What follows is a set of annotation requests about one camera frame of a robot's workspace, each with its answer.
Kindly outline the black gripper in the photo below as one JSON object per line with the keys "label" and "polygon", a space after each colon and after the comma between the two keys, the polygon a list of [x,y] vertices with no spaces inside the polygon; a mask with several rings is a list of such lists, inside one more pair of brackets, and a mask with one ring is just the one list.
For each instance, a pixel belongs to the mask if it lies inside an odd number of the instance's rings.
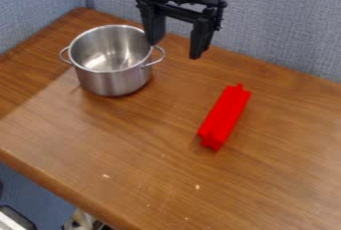
{"label": "black gripper", "polygon": [[145,36],[153,46],[165,35],[165,18],[192,23],[188,57],[207,50],[212,33],[220,29],[224,0],[136,0]]}

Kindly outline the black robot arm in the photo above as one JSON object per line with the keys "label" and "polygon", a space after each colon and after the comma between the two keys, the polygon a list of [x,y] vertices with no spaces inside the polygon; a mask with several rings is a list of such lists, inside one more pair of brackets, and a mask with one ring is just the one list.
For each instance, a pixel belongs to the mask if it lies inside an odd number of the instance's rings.
{"label": "black robot arm", "polygon": [[208,49],[212,34],[221,29],[224,0],[136,0],[143,27],[153,46],[165,36],[167,18],[192,25],[188,57],[195,60]]}

